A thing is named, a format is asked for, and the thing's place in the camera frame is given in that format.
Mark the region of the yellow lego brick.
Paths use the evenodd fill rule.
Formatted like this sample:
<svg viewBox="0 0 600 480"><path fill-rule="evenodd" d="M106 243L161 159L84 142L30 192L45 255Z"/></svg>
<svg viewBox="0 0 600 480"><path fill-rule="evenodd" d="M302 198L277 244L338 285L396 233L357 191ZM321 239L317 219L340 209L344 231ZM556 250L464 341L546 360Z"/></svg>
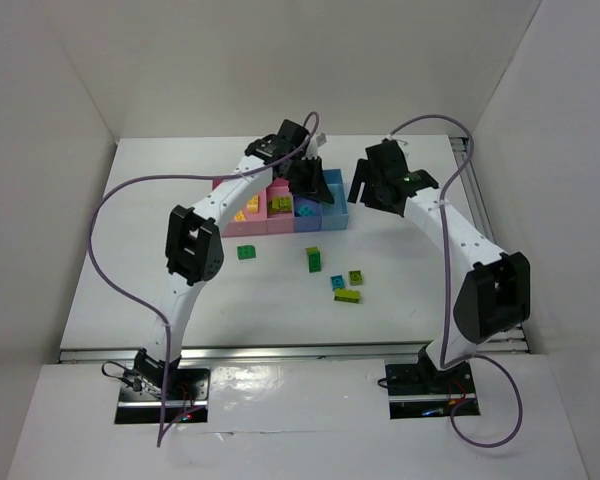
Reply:
<svg viewBox="0 0 600 480"><path fill-rule="evenodd" d="M260 202L258 195L254 195L249 199L246 205L246 209L249 214L257 214L259 212Z"/></svg>

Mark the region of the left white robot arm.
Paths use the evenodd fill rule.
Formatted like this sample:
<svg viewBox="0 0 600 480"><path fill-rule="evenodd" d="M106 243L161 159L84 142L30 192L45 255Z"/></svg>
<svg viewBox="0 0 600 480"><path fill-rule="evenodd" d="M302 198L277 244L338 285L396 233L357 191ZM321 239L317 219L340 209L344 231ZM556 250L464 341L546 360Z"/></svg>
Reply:
<svg viewBox="0 0 600 480"><path fill-rule="evenodd" d="M290 192L332 204L315 132L291 120L252 141L232 173L191 207L175 206L167 229L167 290L157 321L166 326L139 349L134 370L163 393L170 391L181 358L184 333L203 287L224 262L221 234L248 200L282 178Z"/></svg>

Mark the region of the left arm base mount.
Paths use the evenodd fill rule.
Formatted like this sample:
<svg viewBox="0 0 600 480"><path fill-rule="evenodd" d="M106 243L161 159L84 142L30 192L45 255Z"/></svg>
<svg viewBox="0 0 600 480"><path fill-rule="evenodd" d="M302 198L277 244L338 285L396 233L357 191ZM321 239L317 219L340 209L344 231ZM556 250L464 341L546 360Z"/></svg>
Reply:
<svg viewBox="0 0 600 480"><path fill-rule="evenodd" d="M158 424L161 391L126 365L105 361L101 373L120 383L114 423L118 425ZM206 423L211 371L188 368L175 372L166 397L165 423Z"/></svg>

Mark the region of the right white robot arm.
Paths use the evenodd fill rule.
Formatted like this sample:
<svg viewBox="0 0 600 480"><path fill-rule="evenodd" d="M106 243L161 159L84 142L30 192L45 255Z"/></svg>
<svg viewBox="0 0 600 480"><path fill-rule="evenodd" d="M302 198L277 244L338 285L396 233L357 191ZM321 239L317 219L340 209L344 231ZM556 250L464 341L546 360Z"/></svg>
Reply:
<svg viewBox="0 0 600 480"><path fill-rule="evenodd" d="M530 262L484 237L425 170L412 171L395 140L383 140L358 161L348 200L399 215L443 253L445 304L441 335L418 354L424 382L444 378L494 335L530 316Z"/></svg>

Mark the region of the cyan lego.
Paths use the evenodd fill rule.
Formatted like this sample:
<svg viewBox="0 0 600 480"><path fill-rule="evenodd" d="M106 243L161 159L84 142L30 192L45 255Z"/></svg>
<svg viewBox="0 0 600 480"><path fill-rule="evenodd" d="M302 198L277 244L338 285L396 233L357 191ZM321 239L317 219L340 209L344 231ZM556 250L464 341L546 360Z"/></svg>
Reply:
<svg viewBox="0 0 600 480"><path fill-rule="evenodd" d="M297 217L314 217L318 215L318 212L309 204L301 204L295 210Z"/></svg>

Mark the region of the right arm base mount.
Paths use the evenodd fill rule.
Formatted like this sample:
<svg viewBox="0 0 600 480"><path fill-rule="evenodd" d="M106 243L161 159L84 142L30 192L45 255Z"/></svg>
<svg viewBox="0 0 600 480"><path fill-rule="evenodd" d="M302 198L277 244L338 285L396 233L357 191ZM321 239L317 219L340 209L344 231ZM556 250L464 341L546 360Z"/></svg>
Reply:
<svg viewBox="0 0 600 480"><path fill-rule="evenodd" d="M391 420L479 416L472 371L467 363L425 380L415 364L387 364L377 385L388 394Z"/></svg>

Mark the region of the lime lego stack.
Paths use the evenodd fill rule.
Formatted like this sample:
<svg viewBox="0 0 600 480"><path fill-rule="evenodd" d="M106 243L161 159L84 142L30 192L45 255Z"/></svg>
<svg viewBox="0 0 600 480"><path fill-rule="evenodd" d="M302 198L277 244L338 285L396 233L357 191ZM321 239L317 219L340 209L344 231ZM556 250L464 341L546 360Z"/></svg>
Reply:
<svg viewBox="0 0 600 480"><path fill-rule="evenodd" d="M293 200L291 196L273 196L267 203L267 214L269 217L288 215L293 212Z"/></svg>

